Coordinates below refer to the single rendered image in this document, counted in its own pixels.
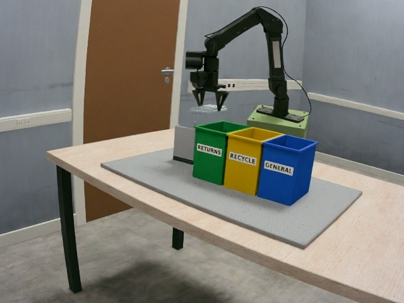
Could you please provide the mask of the green bin labelled returns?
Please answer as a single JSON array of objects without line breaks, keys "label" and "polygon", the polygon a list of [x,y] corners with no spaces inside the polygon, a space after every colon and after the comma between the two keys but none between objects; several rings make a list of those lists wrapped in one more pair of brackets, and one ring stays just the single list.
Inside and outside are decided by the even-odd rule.
[{"label": "green bin labelled returns", "polygon": [[253,127],[219,121],[195,126],[194,128],[196,128],[196,137],[193,177],[220,186],[224,185],[229,139],[227,133]]}]

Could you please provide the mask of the yellow open-top bin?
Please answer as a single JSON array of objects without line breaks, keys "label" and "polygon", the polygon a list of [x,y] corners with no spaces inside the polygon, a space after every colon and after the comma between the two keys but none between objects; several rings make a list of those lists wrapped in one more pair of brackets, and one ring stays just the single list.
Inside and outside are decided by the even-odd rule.
[{"label": "yellow open-top bin", "polygon": [[259,128],[227,133],[229,139],[223,186],[257,195],[264,148],[262,142],[282,135]]}]

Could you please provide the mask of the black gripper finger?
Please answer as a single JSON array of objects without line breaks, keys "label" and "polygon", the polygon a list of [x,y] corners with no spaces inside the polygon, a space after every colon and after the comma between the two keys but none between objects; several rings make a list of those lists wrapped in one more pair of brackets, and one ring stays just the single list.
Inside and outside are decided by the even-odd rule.
[{"label": "black gripper finger", "polygon": [[[203,106],[204,98],[205,98],[205,90],[192,90],[192,93],[198,103],[198,106]],[[201,101],[199,101],[199,96],[198,94],[201,94]]]},{"label": "black gripper finger", "polygon": [[[227,93],[215,93],[215,95],[216,95],[216,100],[217,100],[217,109],[218,109],[218,111],[221,111],[223,103],[226,100],[226,98],[228,97],[229,92],[227,92]],[[222,101],[220,101],[221,97],[222,97]]]}]

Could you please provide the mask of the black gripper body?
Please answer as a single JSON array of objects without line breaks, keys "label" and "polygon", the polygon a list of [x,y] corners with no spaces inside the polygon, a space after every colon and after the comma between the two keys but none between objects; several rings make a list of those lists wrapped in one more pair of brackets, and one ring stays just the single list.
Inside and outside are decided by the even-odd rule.
[{"label": "black gripper body", "polygon": [[195,90],[205,90],[205,92],[215,92],[215,93],[226,93],[227,91],[221,90],[218,91],[220,88],[226,88],[226,85],[219,86],[218,85],[203,85],[201,88],[195,88]]}]

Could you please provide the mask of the blue bin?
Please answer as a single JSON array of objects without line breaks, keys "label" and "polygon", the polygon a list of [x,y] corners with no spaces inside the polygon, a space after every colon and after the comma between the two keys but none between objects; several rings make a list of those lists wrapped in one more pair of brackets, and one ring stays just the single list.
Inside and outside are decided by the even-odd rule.
[{"label": "blue bin", "polygon": [[262,144],[258,197],[291,206],[309,192],[318,142],[284,134]]}]

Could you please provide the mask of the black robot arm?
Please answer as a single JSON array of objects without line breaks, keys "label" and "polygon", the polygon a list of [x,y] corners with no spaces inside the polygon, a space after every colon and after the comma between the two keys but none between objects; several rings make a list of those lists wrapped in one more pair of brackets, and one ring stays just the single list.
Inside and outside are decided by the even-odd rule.
[{"label": "black robot arm", "polygon": [[[198,69],[203,64],[203,58],[205,59],[205,63],[211,56],[210,60],[204,64],[204,70],[208,70],[208,72],[198,71],[198,78],[196,77],[197,71],[191,72],[190,82],[194,88],[201,88],[203,85],[218,85],[218,72],[215,72],[219,70],[219,58],[216,57],[218,56],[218,51],[223,49],[233,39],[248,31],[250,28],[262,24],[268,45],[268,59],[270,67],[268,87],[276,97],[274,97],[274,111],[272,111],[273,109],[269,107],[261,107],[256,109],[256,112],[287,121],[300,123],[304,120],[304,117],[288,112],[289,97],[287,95],[287,81],[285,79],[285,73],[283,70],[282,56],[283,22],[281,19],[267,12],[263,8],[256,9],[254,7],[252,9],[255,10],[249,12],[229,26],[210,36],[215,43],[215,50],[212,56],[211,53],[213,52],[214,44],[209,38],[205,40],[205,47],[207,48],[206,51],[186,52],[186,69]],[[263,20],[261,20],[261,18]]]}]

